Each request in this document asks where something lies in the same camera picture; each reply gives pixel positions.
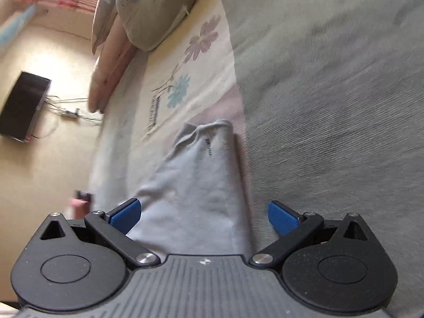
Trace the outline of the light grey garment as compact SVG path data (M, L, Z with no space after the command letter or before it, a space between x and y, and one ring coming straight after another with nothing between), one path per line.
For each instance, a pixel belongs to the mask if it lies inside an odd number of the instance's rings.
M159 257L251 253L235 135L229 121L186 123L136 196L140 221L128 236Z

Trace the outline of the patchwork floral bed sheet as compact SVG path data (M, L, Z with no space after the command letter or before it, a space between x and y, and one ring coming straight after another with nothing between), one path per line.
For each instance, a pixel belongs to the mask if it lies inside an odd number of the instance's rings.
M195 0L103 115L97 210L137 198L186 123L229 121L247 256L277 237L271 200L359 213L398 272L390 314L423 316L423 0Z

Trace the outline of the folded pink quilt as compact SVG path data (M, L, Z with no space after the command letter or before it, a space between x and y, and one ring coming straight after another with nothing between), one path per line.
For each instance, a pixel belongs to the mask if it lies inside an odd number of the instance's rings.
M91 76L88 108L103 113L137 48L129 41L117 16L103 44Z

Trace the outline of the grey cat face cushion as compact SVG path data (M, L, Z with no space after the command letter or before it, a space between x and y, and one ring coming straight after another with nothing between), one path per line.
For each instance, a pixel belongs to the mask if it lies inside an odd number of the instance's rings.
M194 1L116 0L116 7L129 41L151 51L183 21Z

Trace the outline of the black wall television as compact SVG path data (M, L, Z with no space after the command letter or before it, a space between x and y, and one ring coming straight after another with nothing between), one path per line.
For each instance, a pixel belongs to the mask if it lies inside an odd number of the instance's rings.
M1 135L29 142L51 80L21 72L1 110Z

